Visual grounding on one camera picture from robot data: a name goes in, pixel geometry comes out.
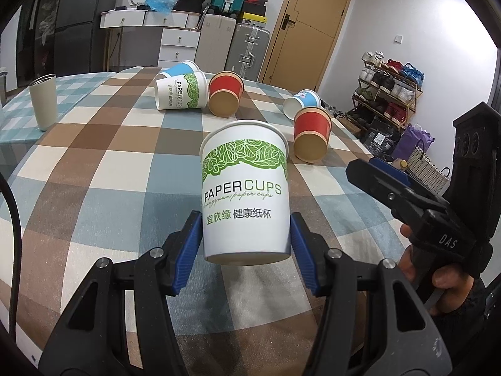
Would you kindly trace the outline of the person's right hand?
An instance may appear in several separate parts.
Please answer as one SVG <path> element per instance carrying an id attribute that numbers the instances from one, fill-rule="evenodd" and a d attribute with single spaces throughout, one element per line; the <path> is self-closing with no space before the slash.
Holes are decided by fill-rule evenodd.
<path id="1" fill-rule="evenodd" d="M 432 284 L 443 290 L 442 297 L 429 309 L 432 316 L 461 310 L 475 316 L 483 314 L 486 289 L 480 278 L 474 279 L 457 266 L 446 266 L 435 271 Z"/>

